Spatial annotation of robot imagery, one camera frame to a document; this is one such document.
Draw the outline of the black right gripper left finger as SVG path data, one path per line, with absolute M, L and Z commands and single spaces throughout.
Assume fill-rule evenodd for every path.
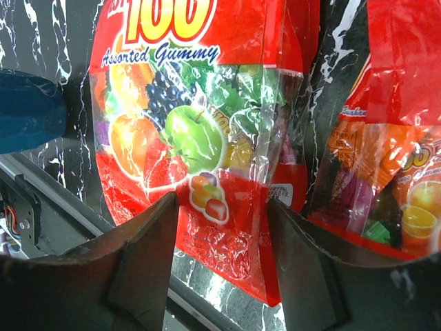
M 66 253 L 1 258 L 2 330 L 160 330 L 178 197 Z

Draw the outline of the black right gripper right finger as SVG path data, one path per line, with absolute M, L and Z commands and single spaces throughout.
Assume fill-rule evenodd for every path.
M 439 330 L 440 255 L 399 261 L 268 205 L 288 330 Z

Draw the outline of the red candy bag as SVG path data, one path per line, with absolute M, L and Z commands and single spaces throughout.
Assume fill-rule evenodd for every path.
M 402 260 L 440 251 L 440 2 L 369 1 L 369 55 L 327 140 L 308 219 Z
M 318 1 L 106 1 L 90 61 L 96 164 L 122 225 L 168 192 L 176 246 L 280 302 L 267 202 L 302 209 L 291 130 Z

